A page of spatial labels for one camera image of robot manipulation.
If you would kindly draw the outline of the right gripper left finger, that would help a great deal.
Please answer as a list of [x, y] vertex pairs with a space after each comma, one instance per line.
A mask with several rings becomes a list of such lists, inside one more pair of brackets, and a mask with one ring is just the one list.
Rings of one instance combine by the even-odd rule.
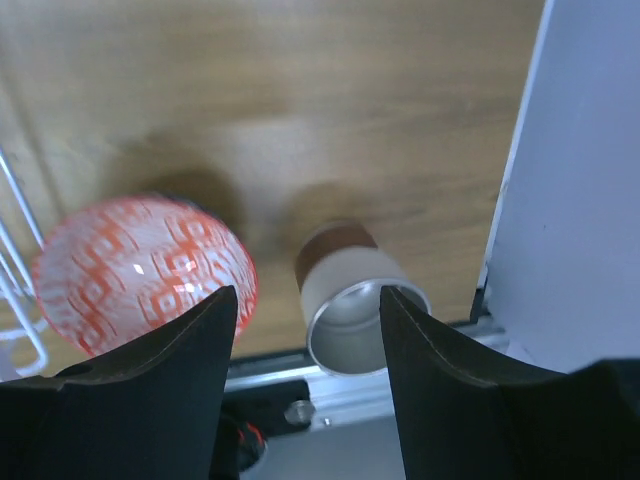
[[236, 314], [223, 287], [55, 376], [2, 383], [2, 478], [208, 478]]

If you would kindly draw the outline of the white brown metal cup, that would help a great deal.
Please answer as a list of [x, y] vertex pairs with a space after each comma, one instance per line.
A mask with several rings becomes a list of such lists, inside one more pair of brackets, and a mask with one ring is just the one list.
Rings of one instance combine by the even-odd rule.
[[386, 368], [380, 292], [396, 287], [429, 313], [426, 294], [359, 222], [338, 220], [316, 230], [298, 253], [294, 273], [316, 365], [343, 376]]

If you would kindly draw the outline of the red white patterned bowl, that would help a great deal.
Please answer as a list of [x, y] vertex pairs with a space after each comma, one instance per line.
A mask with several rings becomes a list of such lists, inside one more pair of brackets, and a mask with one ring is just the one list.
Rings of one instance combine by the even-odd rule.
[[120, 197], [69, 216], [33, 266], [43, 317], [91, 357], [169, 323], [225, 286], [236, 290], [240, 335], [258, 302], [253, 259], [221, 219], [159, 195]]

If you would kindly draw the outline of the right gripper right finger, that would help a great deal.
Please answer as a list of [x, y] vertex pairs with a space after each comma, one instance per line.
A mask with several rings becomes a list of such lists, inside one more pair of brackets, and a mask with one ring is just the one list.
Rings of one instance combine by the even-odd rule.
[[499, 353], [385, 287], [380, 319], [410, 479], [635, 479], [639, 363], [564, 374]]

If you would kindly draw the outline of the white wire dish rack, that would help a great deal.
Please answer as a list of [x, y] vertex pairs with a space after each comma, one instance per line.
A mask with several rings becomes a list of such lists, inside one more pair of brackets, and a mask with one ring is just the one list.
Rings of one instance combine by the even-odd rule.
[[[42, 248], [44, 237], [40, 226], [4, 150], [1, 150], [1, 172], [30, 233], [38, 247]], [[27, 306], [34, 307], [36, 303], [33, 277], [4, 221], [1, 221], [1, 243], [5, 248], [5, 251], [1, 251], [1, 299], [8, 304], [18, 324], [15, 328], [1, 330], [1, 346], [8, 347], [2, 353], [3, 361], [8, 364], [5, 371], [13, 370], [17, 376], [29, 377], [42, 372], [49, 365], [49, 351], [41, 338], [48, 328], [48, 322], [43, 317], [32, 320], [29, 315]], [[16, 366], [10, 358], [19, 340], [28, 340], [36, 353], [36, 358], [24, 366]]]

